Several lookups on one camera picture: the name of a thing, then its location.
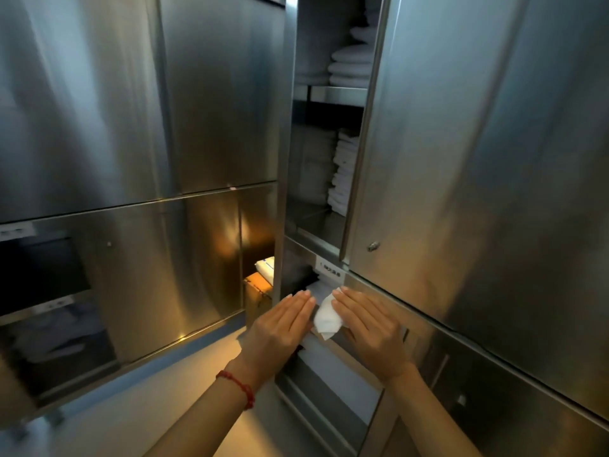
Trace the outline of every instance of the hand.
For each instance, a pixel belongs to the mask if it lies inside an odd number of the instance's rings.
[[[400,323],[379,301],[347,287],[334,290],[332,306],[349,329],[347,338],[372,373],[387,386],[405,374],[410,362],[404,352]]]
[[[226,370],[249,384],[254,392],[274,376],[298,344],[311,330],[309,321],[315,308],[310,291],[288,295],[270,311],[256,319],[243,341],[241,353]]]

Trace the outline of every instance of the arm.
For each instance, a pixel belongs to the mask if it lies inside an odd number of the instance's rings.
[[[382,303],[361,292],[335,290],[332,306],[349,326],[347,337],[395,399],[422,457],[481,457],[425,384],[404,352],[400,324]]]
[[[289,295],[256,319],[239,356],[225,370],[254,392],[283,367],[305,334],[315,298],[309,291]],[[146,457],[212,456],[247,404],[235,382],[217,378],[205,393],[146,453]]]

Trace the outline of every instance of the forearm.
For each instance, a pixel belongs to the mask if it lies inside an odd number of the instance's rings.
[[[422,380],[415,365],[387,384],[422,457],[481,457],[481,454]]]
[[[247,404],[237,384],[217,379],[174,423],[146,457],[212,456]]]

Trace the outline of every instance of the bracelet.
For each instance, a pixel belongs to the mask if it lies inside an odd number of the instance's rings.
[[[227,370],[221,370],[220,372],[218,372],[218,375],[216,376],[216,378],[227,378],[228,380],[232,380],[233,382],[235,382],[239,388],[241,388],[241,390],[246,394],[247,396],[247,404],[246,404],[246,408],[243,409],[244,411],[247,411],[248,409],[251,409],[252,407],[254,407],[254,391],[252,390],[252,387],[241,383],[239,380],[237,380],[233,374],[231,374],[230,372],[228,372]]]

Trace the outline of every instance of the white tissue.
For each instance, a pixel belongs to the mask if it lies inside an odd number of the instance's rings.
[[[313,319],[315,329],[319,332],[322,338],[324,338],[324,340],[332,338],[332,336],[334,336],[334,334],[337,333],[340,330],[340,327],[343,325],[343,320],[332,307],[333,299],[334,296],[332,294],[324,298],[322,304],[319,305],[315,318]]]

